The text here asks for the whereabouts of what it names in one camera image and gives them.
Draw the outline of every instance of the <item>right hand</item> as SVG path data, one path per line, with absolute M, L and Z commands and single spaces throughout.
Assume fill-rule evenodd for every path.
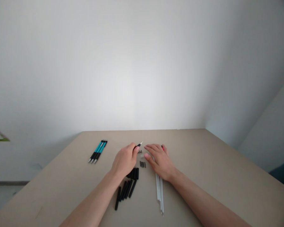
M 172 177 L 178 171 L 176 167 L 171 162 L 168 150 L 165 145 L 162 145 L 164 150 L 159 144 L 148 144 L 144 148 L 154 156 L 155 160 L 153 160 L 152 156 L 149 154 L 144 154 L 144 157 L 149 162 L 153 170 L 162 177 L 163 180 L 170 181 Z

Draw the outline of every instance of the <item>left hand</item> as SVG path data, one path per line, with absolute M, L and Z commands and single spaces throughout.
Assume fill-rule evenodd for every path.
M 116 155 L 111 168 L 112 173 L 122 177 L 122 179 L 131 172 L 137 162 L 137 154 L 140 147 L 136 147 L 135 143 L 131 143 L 123 147 Z

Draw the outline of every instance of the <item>hand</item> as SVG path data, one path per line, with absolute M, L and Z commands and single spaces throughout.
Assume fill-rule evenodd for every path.
M 135 143 L 131 143 L 123 147 L 116 155 L 111 168 L 111 172 L 122 177 L 122 179 L 131 172 L 137 162 L 137 154 L 140 147 L 136 147 Z
M 165 145 L 162 145 L 164 150 L 159 144 L 148 144 L 144 148 L 154 156 L 149 154 L 144 154 L 144 157 L 149 162 L 153 170 L 162 177 L 163 180 L 170 181 L 173 175 L 178 171 L 176 167 L 171 162 L 168 150 Z

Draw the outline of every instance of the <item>wrist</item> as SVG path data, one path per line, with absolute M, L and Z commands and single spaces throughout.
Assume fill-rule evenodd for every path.
M 174 168 L 169 176 L 169 179 L 167 180 L 169 183 L 174 184 L 177 179 L 179 179 L 181 172 Z
M 121 183 L 121 181 L 123 180 L 123 176 L 118 172 L 118 171 L 112 171 L 110 170 L 108 173 L 109 177 L 114 180 L 117 181 L 119 183 Z

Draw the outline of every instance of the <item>forearm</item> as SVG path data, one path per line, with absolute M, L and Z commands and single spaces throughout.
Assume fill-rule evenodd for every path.
M 122 181 L 122 177 L 108 172 L 100 184 L 74 209 L 60 227 L 96 227 Z
M 170 183 L 205 227 L 250 226 L 180 171 L 175 171 Z

